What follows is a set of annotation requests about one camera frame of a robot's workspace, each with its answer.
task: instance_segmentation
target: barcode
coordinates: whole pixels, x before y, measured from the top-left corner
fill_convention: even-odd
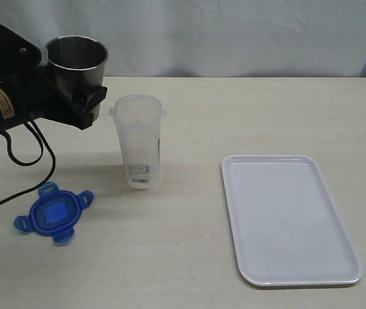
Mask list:
[[[137,182],[137,183],[148,183],[149,180],[146,178],[131,178],[132,182]]]

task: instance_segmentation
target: white curtain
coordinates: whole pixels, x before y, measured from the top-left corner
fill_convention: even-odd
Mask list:
[[[0,0],[0,23],[98,39],[107,75],[366,75],[364,0]]]

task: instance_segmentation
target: table surface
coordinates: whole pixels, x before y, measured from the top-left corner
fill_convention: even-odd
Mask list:
[[[366,308],[366,79],[106,78],[100,118],[85,130],[38,124],[57,155],[52,178],[96,194],[75,239],[22,236],[12,227],[37,198],[0,207],[0,308]],[[109,108],[128,94],[158,97],[161,183],[125,182]],[[23,127],[10,130],[21,160],[39,154]],[[350,288],[259,290],[237,271],[221,160],[235,153],[313,157],[365,267]],[[0,136],[0,199],[50,168],[9,161]]]

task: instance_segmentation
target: orange label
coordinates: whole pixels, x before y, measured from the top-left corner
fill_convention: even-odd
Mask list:
[[[13,104],[8,95],[0,88],[0,111],[3,119],[9,119],[15,116]]]

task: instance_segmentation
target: black cable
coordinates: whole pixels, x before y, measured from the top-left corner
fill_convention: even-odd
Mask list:
[[[48,173],[48,175],[45,177],[45,179],[43,179],[42,182],[40,182],[39,184],[35,185],[34,187],[31,187],[27,190],[23,190],[21,192],[18,192],[18,193],[15,193],[5,199],[3,199],[2,201],[0,201],[0,206],[8,201],[11,201],[13,200],[14,198],[18,198],[24,194],[27,194],[27,193],[30,193],[34,190],[37,190],[39,188],[41,188],[54,174],[55,172],[55,166],[56,166],[56,159],[55,159],[55,154],[53,152],[53,150],[51,149],[50,145],[48,144],[46,138],[44,137],[43,133],[41,132],[40,128],[38,127],[38,125],[34,122],[34,120],[30,120],[30,123],[31,125],[33,126],[33,128],[31,128],[32,130],[30,130],[32,133],[35,132],[35,134],[33,133],[34,136],[36,136],[36,139],[37,140],[41,140],[42,143],[44,143],[44,146],[45,148],[47,149],[47,151],[49,152],[50,156],[51,156],[51,170],[50,172]],[[8,155],[10,156],[10,153],[12,154],[12,152],[9,152],[9,150],[11,150],[11,137],[8,141],[8,139],[6,138],[7,140],[7,151],[8,151]],[[24,162],[21,162],[21,161],[18,161],[14,155],[12,155],[13,158],[17,161],[17,162],[20,162],[20,163],[23,163]]]
[[[34,161],[22,162],[22,161],[18,160],[13,154],[10,134],[8,134],[6,131],[0,131],[0,135],[2,135],[7,141],[7,153],[12,162],[14,162],[15,164],[20,165],[20,166],[32,166],[41,160],[41,158],[44,154],[44,146],[42,144],[40,136],[37,134],[37,132],[35,132],[34,128],[32,126],[30,126],[28,123],[24,123],[24,126],[32,133],[32,135],[35,137],[35,139],[38,141],[38,143],[40,145],[41,154],[38,157],[38,159],[35,159]]]

